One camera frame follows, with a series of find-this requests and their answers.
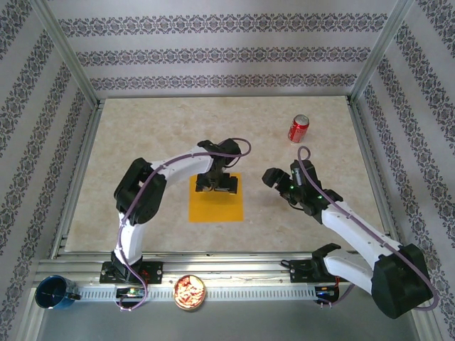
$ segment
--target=wall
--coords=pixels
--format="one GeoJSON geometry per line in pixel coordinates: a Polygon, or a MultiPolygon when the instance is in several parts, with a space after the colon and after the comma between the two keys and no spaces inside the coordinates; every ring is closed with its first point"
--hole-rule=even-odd
{"type": "Polygon", "coordinates": [[[90,106],[27,1],[0,1],[0,340],[48,256],[90,106]]]}
{"type": "Polygon", "coordinates": [[[418,0],[358,104],[392,217],[424,250],[455,338],[455,1],[418,0]]]}
{"type": "Polygon", "coordinates": [[[348,94],[396,0],[49,1],[100,98],[348,94]]]}

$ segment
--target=bowl of food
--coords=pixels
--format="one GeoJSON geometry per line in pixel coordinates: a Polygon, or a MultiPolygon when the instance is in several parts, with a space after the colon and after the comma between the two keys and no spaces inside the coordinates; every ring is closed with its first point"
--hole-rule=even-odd
{"type": "Polygon", "coordinates": [[[173,288],[173,299],[181,309],[191,311],[200,307],[205,299],[205,285],[194,275],[180,278],[173,288]]]}

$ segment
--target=gray floor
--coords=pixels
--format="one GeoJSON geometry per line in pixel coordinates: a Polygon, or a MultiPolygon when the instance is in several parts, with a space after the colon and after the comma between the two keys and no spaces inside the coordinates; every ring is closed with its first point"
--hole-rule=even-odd
{"type": "Polygon", "coordinates": [[[42,341],[64,340],[418,340],[407,315],[385,317],[355,289],[339,306],[312,301],[207,302],[193,313],[174,303],[148,303],[132,313],[114,303],[75,303],[48,310],[42,341]]]}

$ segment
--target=wire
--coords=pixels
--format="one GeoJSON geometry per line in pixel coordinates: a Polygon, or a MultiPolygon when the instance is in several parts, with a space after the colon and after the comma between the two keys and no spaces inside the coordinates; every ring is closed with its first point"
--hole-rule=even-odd
{"type": "Polygon", "coordinates": [[[235,165],[237,165],[237,162],[239,162],[240,158],[237,158],[237,160],[232,164],[232,165],[228,165],[228,166],[225,166],[225,168],[232,168],[234,167],[235,165]]]}
{"type": "Polygon", "coordinates": [[[232,158],[232,157],[235,157],[235,158],[242,158],[246,155],[248,155],[250,152],[251,152],[251,143],[246,140],[246,139],[241,139],[240,137],[235,137],[235,138],[231,138],[232,140],[234,141],[241,141],[241,142],[245,142],[247,145],[248,145],[248,150],[246,153],[241,153],[241,154],[235,154],[235,155],[232,155],[232,154],[226,154],[226,153],[216,153],[216,152],[201,152],[201,153],[194,153],[194,154],[185,154],[185,155],[180,155],[180,156],[177,156],[175,158],[172,158],[171,160],[165,162],[165,163],[162,163],[161,165],[159,165],[158,167],[156,167],[156,169],[154,169],[154,171],[149,175],[149,177],[145,180],[144,184],[142,185],[142,187],[139,189],[139,192],[136,194],[136,197],[134,197],[133,199],[133,202],[131,203],[131,205],[128,207],[128,210],[127,212],[125,213],[125,215],[123,216],[122,218],[122,221],[120,222],[120,228],[119,228],[119,234],[117,236],[117,245],[118,245],[118,250],[119,250],[119,253],[120,253],[120,256],[122,258],[122,263],[125,265],[125,267],[133,274],[134,277],[136,277],[139,282],[141,282],[141,285],[144,287],[144,297],[136,304],[136,305],[133,305],[132,307],[130,308],[125,308],[123,305],[122,305],[122,300],[120,300],[119,302],[116,302],[116,304],[120,307],[120,310],[127,310],[127,311],[133,311],[134,309],[137,309],[139,308],[141,305],[143,305],[147,299],[147,296],[149,294],[149,289],[148,289],[148,286],[147,286],[147,283],[145,282],[145,280],[128,264],[128,261],[127,261],[127,257],[125,256],[125,253],[123,252],[123,246],[122,246],[122,231],[123,229],[125,228],[126,224],[127,224],[127,220],[129,218],[129,216],[131,215],[132,213],[132,210],[134,209],[134,207],[137,205],[139,199],[141,198],[142,196],[142,193],[145,191],[147,185],[150,183],[151,179],[159,172],[161,171],[163,168],[171,165],[172,163],[175,163],[175,162],[178,162],[178,161],[181,161],[181,160],[184,160],[186,158],[195,158],[197,156],[222,156],[222,157],[225,157],[225,158],[232,158]]]}
{"type": "MultiPolygon", "coordinates": [[[[306,146],[301,146],[299,148],[299,150],[297,151],[297,157],[299,159],[299,165],[300,165],[300,168],[302,169],[302,171],[304,172],[304,175],[305,175],[306,179],[310,182],[310,184],[314,187],[314,189],[317,190],[319,192],[319,194],[321,194],[323,197],[325,197],[325,199],[327,201],[329,201],[338,211],[340,211],[341,214],[345,215],[348,219],[351,219],[361,229],[363,229],[366,233],[368,233],[368,235],[370,235],[374,240],[376,240],[378,243],[383,245],[387,250],[391,251],[393,254],[397,255],[398,258],[400,258],[406,265],[408,265],[411,268],[411,270],[413,270],[413,272],[415,272],[418,275],[418,277],[420,277],[420,279],[422,279],[423,282],[428,286],[429,290],[433,294],[433,298],[434,298],[433,303],[430,304],[428,307],[416,307],[416,308],[414,308],[414,310],[429,311],[429,310],[435,309],[438,306],[438,304],[439,304],[439,295],[438,295],[437,290],[435,289],[435,287],[429,281],[429,279],[413,263],[411,263],[405,256],[403,256],[401,253],[399,253],[397,250],[395,250],[393,247],[391,247],[381,237],[379,237],[378,235],[373,233],[370,229],[368,229],[368,227],[366,227],[359,219],[357,219],[356,217],[351,215],[349,212],[344,210],[340,205],[336,204],[336,202],[334,202],[327,194],[325,194],[324,191],[322,191],[321,188],[319,188],[319,186],[317,186],[317,184],[315,184],[313,179],[311,179],[310,175],[306,171],[304,163],[303,163],[303,160],[301,159],[301,151],[303,149],[308,153],[308,156],[305,158],[305,160],[310,159],[310,156],[311,156],[311,152],[310,152],[309,148],[306,147],[306,146]]],[[[345,295],[347,296],[347,294],[345,293],[343,296],[341,296],[340,299],[337,300],[337,302],[339,302],[342,298],[344,298],[345,295]]]]}
{"type": "Polygon", "coordinates": [[[303,208],[298,208],[298,207],[295,207],[295,206],[291,205],[291,203],[290,203],[289,201],[288,201],[287,203],[289,204],[289,206],[291,206],[291,207],[294,208],[295,210],[304,211],[303,208]]]}

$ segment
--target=marble surface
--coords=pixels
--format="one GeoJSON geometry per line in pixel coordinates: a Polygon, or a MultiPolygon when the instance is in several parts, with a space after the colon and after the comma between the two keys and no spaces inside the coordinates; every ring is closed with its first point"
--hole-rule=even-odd
{"type": "Polygon", "coordinates": [[[188,222],[185,180],[166,189],[146,231],[144,251],[313,251],[330,242],[352,249],[262,183],[268,168],[289,172],[299,145],[288,140],[287,132],[300,113],[310,118],[304,144],[323,187],[334,189],[382,229],[344,97],[108,99],[66,251],[113,250],[119,227],[113,193],[135,158],[157,161],[199,141],[228,137],[246,138],[253,147],[232,169],[242,173],[244,222],[188,222]]]}

